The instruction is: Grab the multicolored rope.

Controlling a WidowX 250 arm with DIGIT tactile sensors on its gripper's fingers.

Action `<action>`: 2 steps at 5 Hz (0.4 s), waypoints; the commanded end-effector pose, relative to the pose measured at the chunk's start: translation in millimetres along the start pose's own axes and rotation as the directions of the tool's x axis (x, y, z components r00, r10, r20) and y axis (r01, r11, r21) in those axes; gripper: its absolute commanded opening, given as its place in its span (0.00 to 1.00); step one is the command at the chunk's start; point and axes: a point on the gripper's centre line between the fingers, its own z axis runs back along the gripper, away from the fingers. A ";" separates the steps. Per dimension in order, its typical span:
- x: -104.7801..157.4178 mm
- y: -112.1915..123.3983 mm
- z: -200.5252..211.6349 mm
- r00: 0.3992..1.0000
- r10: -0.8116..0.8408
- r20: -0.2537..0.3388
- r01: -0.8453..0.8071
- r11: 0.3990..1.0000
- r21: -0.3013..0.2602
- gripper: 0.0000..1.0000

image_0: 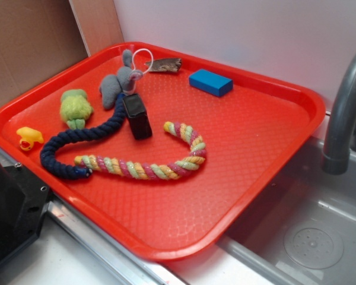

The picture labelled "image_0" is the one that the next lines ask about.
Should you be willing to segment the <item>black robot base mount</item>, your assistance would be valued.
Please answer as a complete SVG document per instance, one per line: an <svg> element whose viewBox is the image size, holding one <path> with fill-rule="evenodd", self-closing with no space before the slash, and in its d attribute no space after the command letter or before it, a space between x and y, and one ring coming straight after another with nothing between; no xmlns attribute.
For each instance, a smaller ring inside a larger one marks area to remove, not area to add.
<svg viewBox="0 0 356 285"><path fill-rule="evenodd" d="M49 189L24 165L0 163L0 267L39 238Z"/></svg>

